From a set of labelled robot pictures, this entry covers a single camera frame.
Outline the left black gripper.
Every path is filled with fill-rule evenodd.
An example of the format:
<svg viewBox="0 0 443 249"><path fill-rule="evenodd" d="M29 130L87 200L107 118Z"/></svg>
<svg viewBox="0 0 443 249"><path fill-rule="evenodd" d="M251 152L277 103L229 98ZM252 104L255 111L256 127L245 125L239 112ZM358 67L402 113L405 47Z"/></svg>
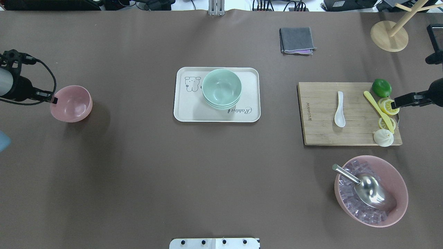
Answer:
<svg viewBox="0 0 443 249"><path fill-rule="evenodd" d="M54 91L44 91L41 89L33 89L33 91L33 100L57 104L58 98L55 97Z"/></svg>

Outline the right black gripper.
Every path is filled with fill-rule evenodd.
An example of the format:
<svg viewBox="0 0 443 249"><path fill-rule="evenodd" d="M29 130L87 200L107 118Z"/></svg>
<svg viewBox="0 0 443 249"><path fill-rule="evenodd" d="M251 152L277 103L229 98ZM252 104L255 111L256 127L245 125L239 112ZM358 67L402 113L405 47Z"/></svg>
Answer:
<svg viewBox="0 0 443 249"><path fill-rule="evenodd" d="M412 92L394 98L394 109L406 106L426 106L432 104L432 100L426 96L427 91Z"/></svg>

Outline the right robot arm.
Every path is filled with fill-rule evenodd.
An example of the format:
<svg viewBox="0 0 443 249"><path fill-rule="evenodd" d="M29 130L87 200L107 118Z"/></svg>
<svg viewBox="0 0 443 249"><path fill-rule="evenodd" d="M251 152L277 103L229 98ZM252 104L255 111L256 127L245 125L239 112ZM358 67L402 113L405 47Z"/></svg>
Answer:
<svg viewBox="0 0 443 249"><path fill-rule="evenodd" d="M443 26L442 24L430 24L427 27L430 41L434 48L434 53L427 56L425 62L431 65L442 64L443 61ZM406 106L426 106L436 104L443 106L443 79L432 82L429 89L422 92L412 92L399 96L390 104L393 109Z"/></svg>

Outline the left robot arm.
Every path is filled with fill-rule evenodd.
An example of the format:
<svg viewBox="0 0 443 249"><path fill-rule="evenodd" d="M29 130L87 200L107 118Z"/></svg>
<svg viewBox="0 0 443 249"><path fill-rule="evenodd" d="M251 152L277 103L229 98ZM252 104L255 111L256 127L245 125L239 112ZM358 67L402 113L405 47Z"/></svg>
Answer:
<svg viewBox="0 0 443 249"><path fill-rule="evenodd" d="M52 91L44 91L33 87L31 81L21 76L22 65L35 65L41 63L52 76L54 88ZM27 53L18 52L11 49L3 52L1 55L1 101L16 105L32 106L43 102L57 104L58 98L55 97L57 87L54 74L49 67Z"/></svg>

